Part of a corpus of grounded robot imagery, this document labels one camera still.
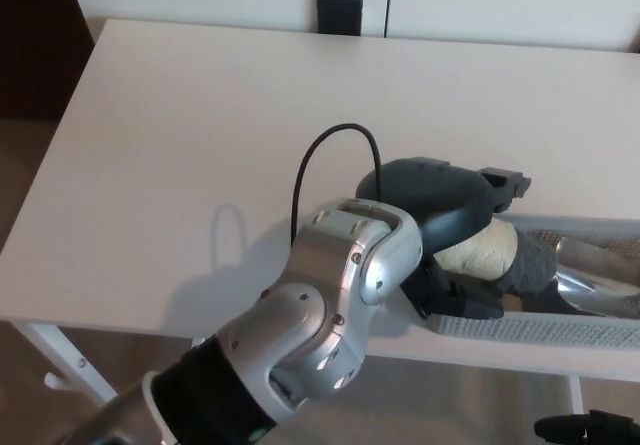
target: white table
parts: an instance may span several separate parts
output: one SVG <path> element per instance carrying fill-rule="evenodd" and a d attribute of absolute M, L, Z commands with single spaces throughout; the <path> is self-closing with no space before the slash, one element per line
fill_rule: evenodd
<path fill-rule="evenodd" d="M 0 317 L 103 402 L 55 325 L 213 333 L 282 269 L 299 160 L 341 122 L 383 160 L 524 172 L 517 213 L 639 219 L 638 97 L 635 55 L 110 21 L 0 256 Z M 371 168 L 333 137 L 302 209 Z M 387 308 L 371 355 L 640 381 L 640 354 L 447 338 Z"/>

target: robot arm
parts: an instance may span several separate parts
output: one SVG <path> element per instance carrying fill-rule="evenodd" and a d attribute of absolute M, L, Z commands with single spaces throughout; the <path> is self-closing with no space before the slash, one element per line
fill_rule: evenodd
<path fill-rule="evenodd" d="M 358 373 L 373 315 L 422 253 L 416 222 L 399 208 L 348 200 L 321 211 L 251 309 L 59 443 L 255 443 Z"/>

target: black rubber part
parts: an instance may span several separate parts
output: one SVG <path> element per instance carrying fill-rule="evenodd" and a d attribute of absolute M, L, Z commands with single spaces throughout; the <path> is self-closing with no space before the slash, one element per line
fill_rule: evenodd
<path fill-rule="evenodd" d="M 546 290 L 558 268 L 558 258 L 548 244 L 516 230 L 518 249 L 507 272 L 489 284 L 518 297 Z"/>
<path fill-rule="evenodd" d="M 244 387 L 217 337 L 156 376 L 151 392 L 180 445 L 246 445 L 276 425 Z"/>
<path fill-rule="evenodd" d="M 491 222 L 494 190 L 477 171 L 429 158 L 406 158 L 381 169 L 382 201 L 416 220 L 424 255 L 456 245 Z M 375 200 L 374 172 L 362 179 L 357 198 Z"/>

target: metal object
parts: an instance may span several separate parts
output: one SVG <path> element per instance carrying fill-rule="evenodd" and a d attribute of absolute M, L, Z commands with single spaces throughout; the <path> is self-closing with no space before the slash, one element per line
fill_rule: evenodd
<path fill-rule="evenodd" d="M 316 217 L 298 233 L 270 293 L 218 333 L 238 377 L 275 422 L 358 373 L 373 315 L 422 256 L 416 222 L 391 205 L 348 200 Z"/>
<path fill-rule="evenodd" d="M 620 255 L 569 238 L 560 240 L 558 293 L 594 315 L 640 319 L 640 268 Z"/>
<path fill-rule="evenodd" d="M 148 373 L 141 383 L 109 402 L 93 419 L 60 443 L 64 445 L 176 445 L 151 396 Z"/>

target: table leg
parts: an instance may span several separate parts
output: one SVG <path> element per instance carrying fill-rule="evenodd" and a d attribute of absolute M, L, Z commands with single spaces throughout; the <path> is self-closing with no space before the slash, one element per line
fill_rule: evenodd
<path fill-rule="evenodd" d="M 571 413 L 582 415 L 584 413 L 584 404 L 582 403 L 582 387 L 580 386 L 579 376 L 569 376 L 569 393 L 571 395 Z"/>
<path fill-rule="evenodd" d="M 12 323 L 62 372 L 70 384 L 65 386 L 59 379 L 56 381 L 56 377 L 47 374 L 45 381 L 49 386 L 82 392 L 98 406 L 103 406 L 117 395 L 113 387 L 57 326 L 30 322 Z"/>

